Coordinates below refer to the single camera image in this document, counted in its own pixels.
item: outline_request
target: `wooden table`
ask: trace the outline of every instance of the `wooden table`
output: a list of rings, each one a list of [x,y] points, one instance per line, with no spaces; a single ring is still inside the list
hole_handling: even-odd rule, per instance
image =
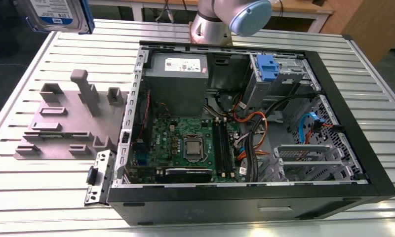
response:
[[[199,0],[185,0],[188,10],[197,11]],[[112,5],[112,6],[128,6],[133,11],[135,21],[144,21],[143,8],[164,8],[164,0],[89,0],[89,4],[93,5]],[[181,0],[169,0],[169,9],[183,10]],[[312,19],[311,26],[308,28],[310,33],[319,33],[328,16],[334,14],[335,10],[326,1],[323,6],[316,6],[311,3],[311,0],[283,0],[283,17]],[[280,3],[272,5],[272,16],[280,14]]]

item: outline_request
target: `ram slot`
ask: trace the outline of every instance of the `ram slot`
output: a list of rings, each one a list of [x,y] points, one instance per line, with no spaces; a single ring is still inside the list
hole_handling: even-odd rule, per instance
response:
[[[223,171],[225,173],[232,173],[232,161],[229,152],[229,139],[227,131],[227,122],[220,122],[220,135],[221,135],[221,148],[223,148]]]
[[[229,141],[227,132],[227,123],[215,121],[212,123],[212,143],[215,152],[216,173],[225,176],[232,173],[232,161],[229,153]]]

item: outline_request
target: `wire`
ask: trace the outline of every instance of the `wire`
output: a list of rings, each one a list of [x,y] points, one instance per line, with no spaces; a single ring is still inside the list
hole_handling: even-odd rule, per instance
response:
[[[184,6],[184,10],[185,10],[185,18],[187,18],[187,22],[189,22],[189,12],[187,11],[187,6],[185,6],[185,2],[183,0],[183,6]]]
[[[203,161],[201,161],[201,162],[205,162],[205,160],[208,159],[208,154],[207,154],[207,153],[204,153],[204,155],[205,155],[205,157],[204,157],[204,159],[203,159]]]
[[[268,152],[264,152],[264,151],[255,151],[256,155],[268,155],[270,153]],[[238,156],[238,160],[243,160],[246,158],[246,152],[242,152],[240,155]]]
[[[244,140],[244,138],[247,138],[247,136],[248,136],[248,133],[244,134],[242,137],[238,138],[238,140],[235,141],[235,146],[239,145],[239,143]]]
[[[279,17],[283,17],[284,16],[284,5],[283,5],[283,1],[282,0],[279,0],[279,4],[282,6],[280,11],[279,11]]]
[[[271,113],[290,100],[296,99],[296,98],[315,98],[318,95],[319,95],[318,93],[296,94],[296,95],[291,95],[291,96],[282,98],[280,100],[275,101],[272,103],[272,105],[267,108],[267,110],[264,111],[264,117],[268,118]],[[258,182],[258,159],[256,159],[255,150],[252,148],[252,136],[258,130],[258,127],[259,127],[262,121],[263,121],[263,117],[260,117],[259,120],[256,121],[256,123],[252,125],[251,131],[250,131],[248,136],[244,140],[244,152],[247,155],[247,166],[248,166],[248,170],[251,170],[251,172],[247,172],[247,174],[250,173],[250,175],[246,176],[246,182],[248,182],[247,180],[251,180],[252,182]]]
[[[311,137],[311,134],[312,134],[312,129],[310,129],[310,131],[308,131],[308,133],[306,134],[306,139],[304,139],[304,144],[308,144],[308,139],[310,139],[310,137]]]
[[[209,112],[213,117],[225,117],[227,114],[216,112],[216,110],[207,104],[203,105],[203,108]]]
[[[236,98],[240,96],[240,93],[238,93],[236,95],[235,95],[235,97],[232,97],[232,100],[231,100],[231,102],[232,102],[232,104],[235,104],[235,100],[236,100]]]
[[[260,115],[262,116],[262,120],[264,121],[264,133],[262,135],[262,138],[260,138],[260,141],[259,141],[258,145],[255,146],[255,149],[258,149],[262,146],[262,144],[263,144],[263,141],[264,141],[264,138],[266,138],[266,134],[267,134],[267,131],[268,131],[268,120],[267,120],[267,117],[266,117],[264,113],[260,112],[260,111],[252,112],[244,119],[242,119],[242,118],[238,117],[238,115],[236,115],[236,107],[238,107],[242,99],[243,99],[243,96],[240,96],[239,102],[235,104],[235,106],[232,108],[232,116],[234,116],[235,120],[238,122],[247,122],[247,121],[250,121],[252,119],[252,117],[255,115]]]
[[[25,66],[22,64],[17,64],[17,63],[1,63],[0,66],[20,66],[20,67],[28,68],[28,66]]]
[[[159,20],[160,20],[163,14],[164,14],[164,12],[165,12],[165,10],[169,10],[169,8],[168,8],[168,0],[165,0],[164,8],[163,8],[163,10],[160,11],[160,14],[159,14],[159,16],[157,16],[156,19],[155,19],[156,22],[159,22]]]
[[[165,113],[165,114],[161,114],[161,115],[168,115],[168,116],[171,116],[171,114],[169,114],[169,110],[168,110],[168,107],[167,107],[165,103],[159,103],[159,104],[163,105],[163,106],[165,107],[165,110],[167,110],[167,113]]]
[[[303,134],[303,128],[304,128],[304,122],[306,122],[306,119],[308,117],[312,117],[314,120],[316,121],[320,121],[322,123],[324,122],[324,119],[320,119],[316,115],[315,112],[310,112],[307,114],[304,114],[300,118],[300,122],[298,124],[298,136],[299,136],[299,139],[300,139],[300,142],[304,144],[304,134]]]
[[[217,105],[220,111],[221,111],[223,113],[225,113],[225,114],[231,113],[232,111],[228,112],[228,111],[224,109],[224,107],[223,107],[223,105],[221,105],[221,103],[220,103],[220,101],[219,101],[220,93],[223,93],[223,92],[234,92],[234,91],[238,91],[238,90],[239,90],[239,89],[220,89],[220,90],[217,90],[216,93],[215,93],[215,96],[213,96],[213,98],[215,98],[215,103],[216,103],[216,105]]]

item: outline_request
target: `side panel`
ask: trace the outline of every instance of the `side panel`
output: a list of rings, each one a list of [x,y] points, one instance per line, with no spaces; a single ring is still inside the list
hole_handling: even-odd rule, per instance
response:
[[[319,80],[324,95],[328,99],[334,114],[339,123],[344,126],[344,134],[351,144],[352,150],[363,167],[370,182],[375,185],[380,196],[376,201],[386,200],[387,196],[395,196],[395,187],[391,184],[390,177],[380,165],[376,154],[366,139],[360,126],[356,123],[351,110],[346,104],[344,98],[332,81],[331,75],[324,67],[319,54],[316,52],[304,52],[308,63]]]
[[[320,219],[363,202],[360,198],[279,198],[111,203],[129,225]]]

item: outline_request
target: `black cable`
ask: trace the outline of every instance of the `black cable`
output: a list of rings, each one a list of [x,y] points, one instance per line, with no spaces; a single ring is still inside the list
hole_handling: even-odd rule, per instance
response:
[[[272,103],[272,105],[263,112],[266,115],[266,118],[268,118],[270,114],[290,100],[296,99],[296,98],[315,98],[318,95],[319,95],[319,93],[296,94],[296,95],[291,95],[291,96],[282,98],[280,100],[275,101]],[[252,136],[258,130],[258,127],[259,127],[262,121],[263,121],[263,117],[260,116],[259,120],[252,125],[251,131],[250,131],[248,136],[244,140],[244,150],[246,150],[247,162],[248,162],[247,172],[251,172],[251,174],[247,176],[247,179],[250,179],[251,182],[258,182],[258,159],[256,159],[258,157],[256,157],[255,150],[252,148]]]
[[[185,10],[187,23],[189,23],[189,12],[187,11],[187,7],[185,7],[185,2],[184,2],[184,0],[183,0],[183,6],[184,6],[184,10]]]
[[[155,19],[156,22],[159,22],[159,19],[161,18],[161,16],[163,16],[165,10],[169,10],[169,8],[168,8],[168,0],[165,0],[164,8],[163,8],[163,10],[160,11],[160,15],[159,15],[157,18]]]
[[[215,114],[217,114],[217,116],[224,117],[224,115],[221,115],[221,114],[213,109],[212,106],[209,106],[208,104],[207,104],[205,106],[207,106],[207,109],[209,109]]]
[[[283,17],[283,15],[284,15],[284,5],[283,5],[282,0],[279,0],[279,4],[282,5],[280,11],[279,11],[279,17]]]
[[[216,103],[216,105],[217,105],[217,107],[219,107],[221,113],[224,113],[224,114],[231,114],[232,111],[228,112],[228,111],[224,109],[224,107],[223,107],[223,105],[221,105],[221,103],[220,103],[220,101],[219,101],[220,93],[221,93],[221,92],[235,92],[235,91],[239,91],[239,90],[240,90],[240,89],[220,89],[220,90],[216,91],[216,93],[215,93],[215,95],[213,95],[213,98],[215,98],[215,103]]]

